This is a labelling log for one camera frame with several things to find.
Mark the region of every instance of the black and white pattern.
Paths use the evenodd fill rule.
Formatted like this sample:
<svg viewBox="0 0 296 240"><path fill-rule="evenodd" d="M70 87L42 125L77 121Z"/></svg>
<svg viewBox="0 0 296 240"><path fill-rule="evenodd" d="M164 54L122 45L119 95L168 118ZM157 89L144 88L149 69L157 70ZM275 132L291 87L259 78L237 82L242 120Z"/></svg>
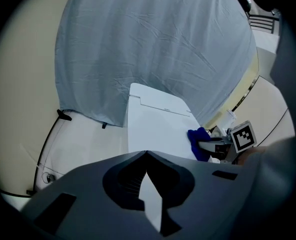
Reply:
<svg viewBox="0 0 296 240"><path fill-rule="evenodd" d="M231 137L237 153L253 147L257 141L250 122L245 122L231 131Z"/></svg>

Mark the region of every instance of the qr code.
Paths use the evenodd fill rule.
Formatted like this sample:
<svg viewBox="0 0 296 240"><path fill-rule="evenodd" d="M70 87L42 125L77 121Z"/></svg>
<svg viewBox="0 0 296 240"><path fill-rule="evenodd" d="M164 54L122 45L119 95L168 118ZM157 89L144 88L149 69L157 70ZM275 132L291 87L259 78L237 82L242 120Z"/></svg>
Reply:
<svg viewBox="0 0 296 240"><path fill-rule="evenodd" d="M251 124L243 125L241 128L232 132L233 142L235 144L236 151L239 153L247 148L256 144L256 139L251 129Z"/></svg>

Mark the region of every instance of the cream wall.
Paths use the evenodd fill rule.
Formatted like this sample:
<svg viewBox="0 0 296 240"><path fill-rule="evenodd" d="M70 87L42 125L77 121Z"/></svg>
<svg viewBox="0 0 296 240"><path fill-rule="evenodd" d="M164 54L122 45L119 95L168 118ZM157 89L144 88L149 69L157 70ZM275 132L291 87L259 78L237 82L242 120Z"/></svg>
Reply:
<svg viewBox="0 0 296 240"><path fill-rule="evenodd" d="M66 3L25 0L0 36L0 188L13 194L33 187L57 118L55 43Z"/></svg>

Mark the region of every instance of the beige wall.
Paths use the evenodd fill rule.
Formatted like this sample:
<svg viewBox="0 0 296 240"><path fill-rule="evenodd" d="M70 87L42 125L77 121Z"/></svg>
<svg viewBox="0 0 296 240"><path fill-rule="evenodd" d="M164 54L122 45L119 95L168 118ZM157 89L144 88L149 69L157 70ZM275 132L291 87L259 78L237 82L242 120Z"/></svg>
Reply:
<svg viewBox="0 0 296 240"><path fill-rule="evenodd" d="M10 193L33 187L34 160L57 118L55 43L66 3L26 0L0 36L0 188Z"/></svg>

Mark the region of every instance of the light blue fabric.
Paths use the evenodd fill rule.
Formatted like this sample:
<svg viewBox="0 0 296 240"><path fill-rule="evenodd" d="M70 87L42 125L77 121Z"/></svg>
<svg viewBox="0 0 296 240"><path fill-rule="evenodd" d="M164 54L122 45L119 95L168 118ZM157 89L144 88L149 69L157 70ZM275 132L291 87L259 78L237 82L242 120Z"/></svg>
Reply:
<svg viewBox="0 0 296 240"><path fill-rule="evenodd" d="M237 0L69 0L55 48L60 108L123 126L139 83L182 98L202 125L255 51Z"/></svg>

